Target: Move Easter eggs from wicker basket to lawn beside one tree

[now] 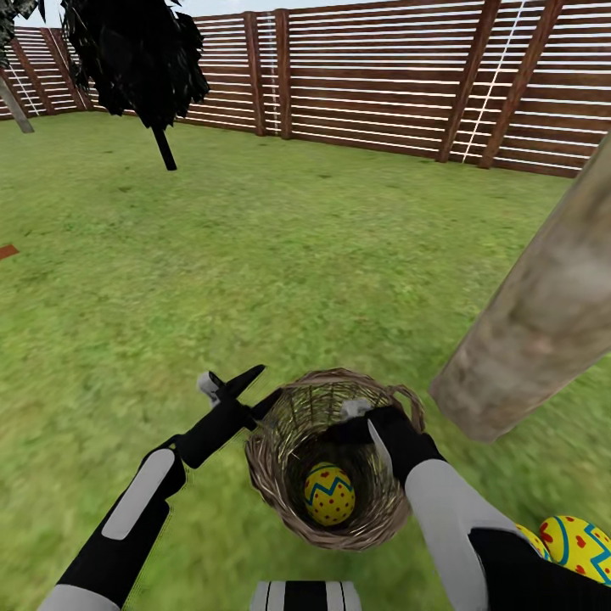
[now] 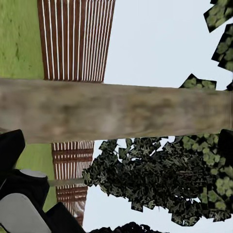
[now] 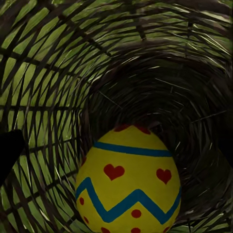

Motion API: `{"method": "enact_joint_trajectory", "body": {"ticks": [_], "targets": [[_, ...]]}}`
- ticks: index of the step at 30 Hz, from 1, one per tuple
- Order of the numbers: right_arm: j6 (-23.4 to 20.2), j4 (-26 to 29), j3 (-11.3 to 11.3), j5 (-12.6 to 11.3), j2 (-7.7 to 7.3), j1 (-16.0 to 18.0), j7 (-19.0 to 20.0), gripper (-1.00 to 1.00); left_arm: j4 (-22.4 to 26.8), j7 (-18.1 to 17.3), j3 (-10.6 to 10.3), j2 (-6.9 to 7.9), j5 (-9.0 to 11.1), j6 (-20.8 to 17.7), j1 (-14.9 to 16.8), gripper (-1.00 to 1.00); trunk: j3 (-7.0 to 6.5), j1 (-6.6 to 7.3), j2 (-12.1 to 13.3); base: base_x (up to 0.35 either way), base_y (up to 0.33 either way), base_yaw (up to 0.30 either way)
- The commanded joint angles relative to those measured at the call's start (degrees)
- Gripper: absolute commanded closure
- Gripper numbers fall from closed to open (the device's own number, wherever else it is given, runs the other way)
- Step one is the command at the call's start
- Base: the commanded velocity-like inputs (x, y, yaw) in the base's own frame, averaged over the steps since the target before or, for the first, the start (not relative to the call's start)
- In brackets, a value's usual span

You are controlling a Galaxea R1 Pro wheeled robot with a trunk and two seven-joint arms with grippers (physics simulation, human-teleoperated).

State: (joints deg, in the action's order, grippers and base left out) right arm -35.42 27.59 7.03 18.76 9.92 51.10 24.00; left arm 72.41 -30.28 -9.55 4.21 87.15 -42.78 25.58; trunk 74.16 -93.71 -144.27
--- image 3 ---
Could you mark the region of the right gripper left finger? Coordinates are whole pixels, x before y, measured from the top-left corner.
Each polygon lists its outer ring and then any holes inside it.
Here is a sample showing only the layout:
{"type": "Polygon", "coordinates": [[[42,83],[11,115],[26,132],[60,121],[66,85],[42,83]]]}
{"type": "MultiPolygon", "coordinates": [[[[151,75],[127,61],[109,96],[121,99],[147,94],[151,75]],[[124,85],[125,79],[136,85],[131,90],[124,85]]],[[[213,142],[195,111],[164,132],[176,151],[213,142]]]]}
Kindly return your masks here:
{"type": "Polygon", "coordinates": [[[0,134],[0,187],[25,149],[22,130],[0,134]]]}

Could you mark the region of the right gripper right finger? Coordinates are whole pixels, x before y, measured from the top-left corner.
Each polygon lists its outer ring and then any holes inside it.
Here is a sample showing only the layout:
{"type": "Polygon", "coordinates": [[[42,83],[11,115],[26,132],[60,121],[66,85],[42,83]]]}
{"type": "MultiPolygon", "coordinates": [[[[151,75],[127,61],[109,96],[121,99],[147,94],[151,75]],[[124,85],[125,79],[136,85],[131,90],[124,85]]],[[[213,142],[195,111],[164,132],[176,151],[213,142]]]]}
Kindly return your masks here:
{"type": "Polygon", "coordinates": [[[221,129],[217,145],[233,168],[233,130],[221,129]]]}

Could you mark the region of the easter egg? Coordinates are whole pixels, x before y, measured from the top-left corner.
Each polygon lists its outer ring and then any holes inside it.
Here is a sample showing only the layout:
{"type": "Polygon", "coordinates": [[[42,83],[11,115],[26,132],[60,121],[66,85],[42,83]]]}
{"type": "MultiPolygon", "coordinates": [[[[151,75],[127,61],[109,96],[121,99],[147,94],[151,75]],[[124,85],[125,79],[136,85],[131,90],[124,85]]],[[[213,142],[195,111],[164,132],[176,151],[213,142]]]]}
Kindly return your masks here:
{"type": "Polygon", "coordinates": [[[180,211],[180,176],[159,136],[135,124],[117,126],[88,151],[75,199],[93,233],[167,233],[180,211]]]}

